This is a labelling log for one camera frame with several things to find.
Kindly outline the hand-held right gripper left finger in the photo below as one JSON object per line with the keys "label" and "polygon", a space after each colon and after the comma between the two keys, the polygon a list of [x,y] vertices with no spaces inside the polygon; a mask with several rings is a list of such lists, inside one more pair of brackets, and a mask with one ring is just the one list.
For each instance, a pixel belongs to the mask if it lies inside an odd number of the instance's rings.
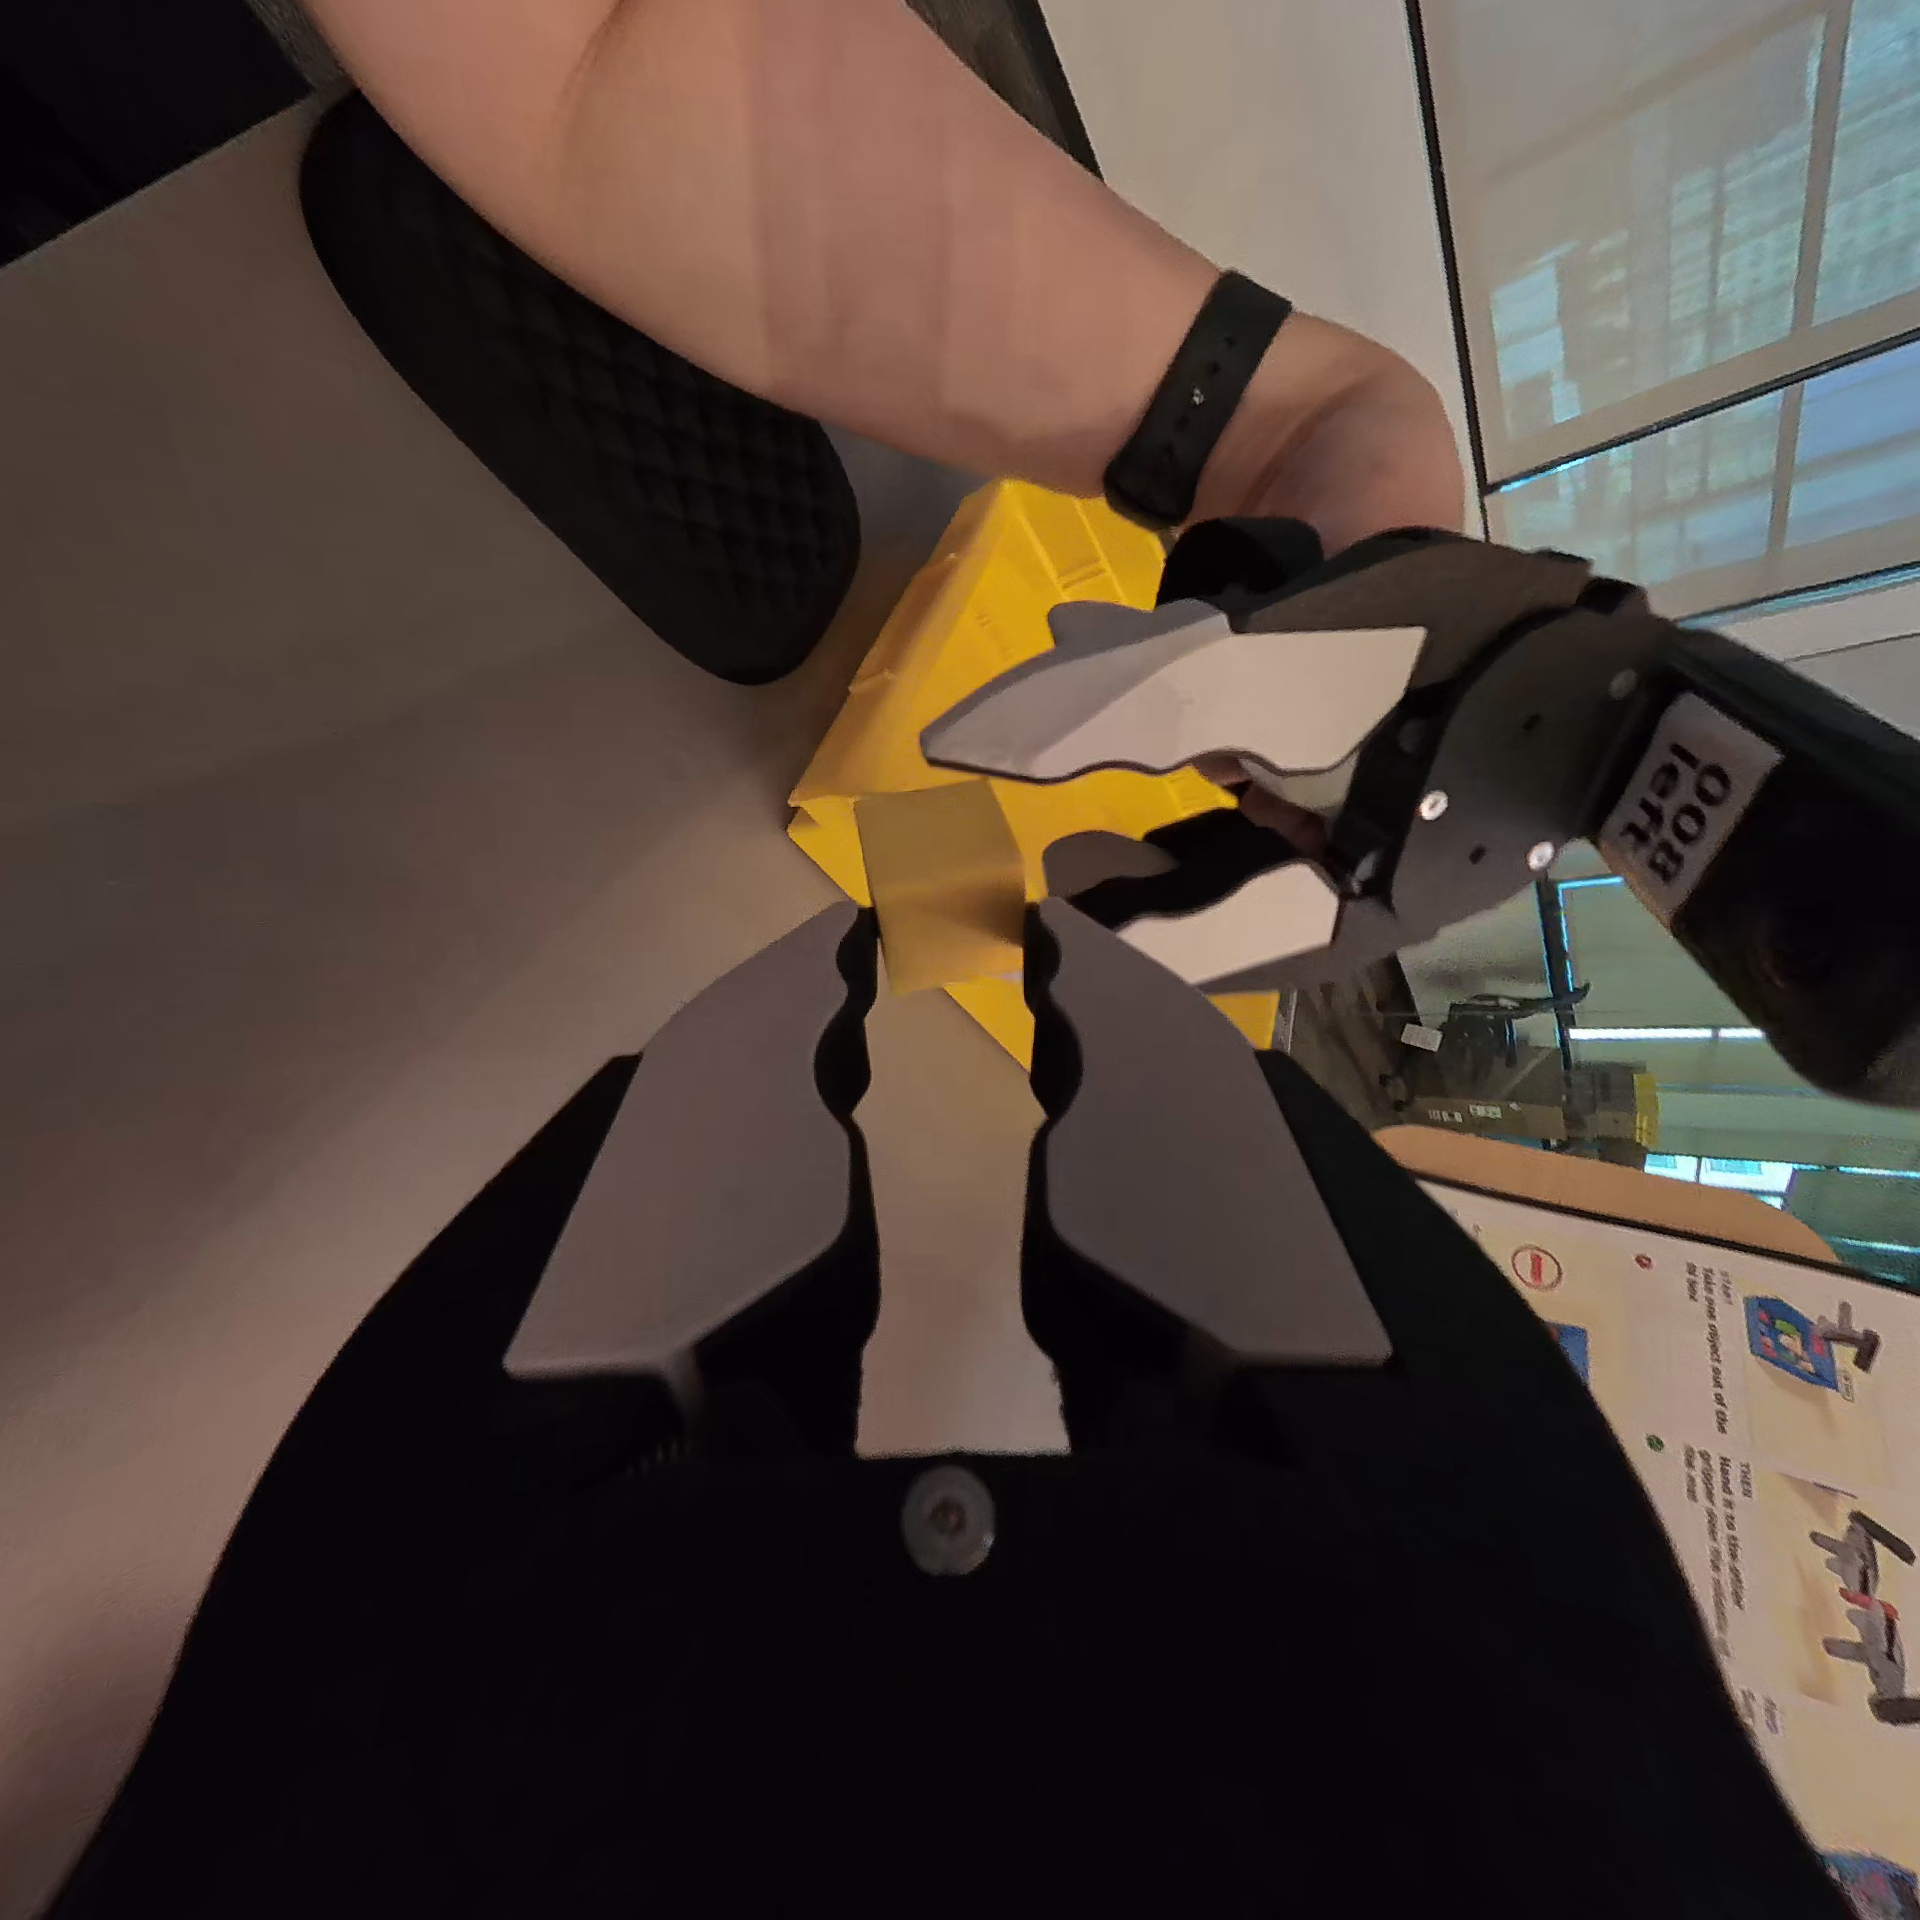
{"label": "hand-held right gripper left finger", "polygon": [[689,1425],[769,1396],[850,1457],[880,1307],[856,1112],[878,922],[834,904],[685,1002],[645,1044],[504,1364],[642,1378]]}

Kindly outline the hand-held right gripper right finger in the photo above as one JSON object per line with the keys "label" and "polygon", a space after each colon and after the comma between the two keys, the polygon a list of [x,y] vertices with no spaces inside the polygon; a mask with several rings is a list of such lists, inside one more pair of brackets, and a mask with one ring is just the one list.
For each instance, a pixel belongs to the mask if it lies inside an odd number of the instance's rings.
{"label": "hand-held right gripper right finger", "polygon": [[1075,1454],[1208,1435],[1277,1375],[1395,1345],[1262,1056],[1196,988],[1062,902],[1025,922],[1022,1312]]}

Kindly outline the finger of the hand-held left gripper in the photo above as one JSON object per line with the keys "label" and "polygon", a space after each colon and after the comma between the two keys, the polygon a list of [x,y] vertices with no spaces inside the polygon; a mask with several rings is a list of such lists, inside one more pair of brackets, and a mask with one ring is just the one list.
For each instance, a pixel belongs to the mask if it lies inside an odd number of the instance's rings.
{"label": "finger of the hand-held left gripper", "polygon": [[1428,639],[1425,627],[1238,632],[1196,602],[1072,604],[1048,623],[1052,649],[924,728],[929,764],[1026,785],[1213,758],[1265,778],[1323,775],[1392,713]]}
{"label": "finger of the hand-held left gripper", "polygon": [[1146,838],[1083,831],[1042,858],[1048,895],[1197,990],[1329,950],[1344,896],[1308,855],[1243,815],[1193,815]]}

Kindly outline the yellow plastic bin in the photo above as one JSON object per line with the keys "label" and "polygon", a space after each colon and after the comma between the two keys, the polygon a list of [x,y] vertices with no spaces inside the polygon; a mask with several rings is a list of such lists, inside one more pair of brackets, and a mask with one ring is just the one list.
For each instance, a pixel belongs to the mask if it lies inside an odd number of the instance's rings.
{"label": "yellow plastic bin", "polygon": [[[974,492],[950,518],[857,667],[822,745],[789,795],[789,838],[856,904],[872,895],[856,806],[965,778],[922,755],[929,723],[1052,647],[1060,604],[1152,609],[1163,544],[1093,498],[1025,483]],[[1083,831],[1146,838],[1229,806],[1196,772],[1094,772],[1067,785],[989,780],[1025,858],[1026,902],[1048,895],[1044,850]],[[1022,1067],[1033,1056],[1033,1016],[1022,971],[946,992]]]}

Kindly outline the large yellow wooden block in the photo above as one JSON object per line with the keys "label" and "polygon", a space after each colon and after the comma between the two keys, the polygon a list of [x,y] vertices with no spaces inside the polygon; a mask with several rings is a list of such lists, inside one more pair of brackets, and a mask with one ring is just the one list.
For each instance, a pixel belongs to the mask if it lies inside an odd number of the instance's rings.
{"label": "large yellow wooden block", "polygon": [[1020,974],[1025,858],[986,778],[866,795],[856,831],[894,995]]}

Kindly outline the person's left hand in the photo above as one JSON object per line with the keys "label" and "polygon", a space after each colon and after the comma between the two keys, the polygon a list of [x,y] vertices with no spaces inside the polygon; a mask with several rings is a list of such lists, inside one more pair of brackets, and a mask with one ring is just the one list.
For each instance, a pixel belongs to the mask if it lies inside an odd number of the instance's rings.
{"label": "person's left hand", "polygon": [[1433,384],[1380,344],[1296,311],[1217,441],[1189,518],[1298,522],[1333,558],[1392,534],[1460,535],[1467,507]]}

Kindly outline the black wristwatch band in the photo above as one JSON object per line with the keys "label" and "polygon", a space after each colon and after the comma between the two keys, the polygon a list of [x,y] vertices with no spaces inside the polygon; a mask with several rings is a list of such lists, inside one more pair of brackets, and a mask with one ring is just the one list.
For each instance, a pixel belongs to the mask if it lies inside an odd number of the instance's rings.
{"label": "black wristwatch band", "polygon": [[1139,423],[1102,474],[1106,506],[1163,535],[1189,522],[1210,460],[1293,305],[1220,273]]}

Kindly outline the large window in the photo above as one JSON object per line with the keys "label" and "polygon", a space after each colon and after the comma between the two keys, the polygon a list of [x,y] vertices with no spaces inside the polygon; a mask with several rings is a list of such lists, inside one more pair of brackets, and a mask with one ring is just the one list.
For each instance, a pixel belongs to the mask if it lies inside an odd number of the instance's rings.
{"label": "large window", "polygon": [[1493,539],[1673,615],[1915,577],[1918,6],[1408,6]]}

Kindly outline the wooden framed instruction sign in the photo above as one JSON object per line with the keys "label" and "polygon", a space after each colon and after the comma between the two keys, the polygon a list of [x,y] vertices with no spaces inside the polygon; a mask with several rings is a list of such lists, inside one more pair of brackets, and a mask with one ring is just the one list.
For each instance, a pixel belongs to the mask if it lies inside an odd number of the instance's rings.
{"label": "wooden framed instruction sign", "polygon": [[1915,1294],[1757,1195],[1400,1124],[1630,1454],[1850,1916],[1915,1916]]}

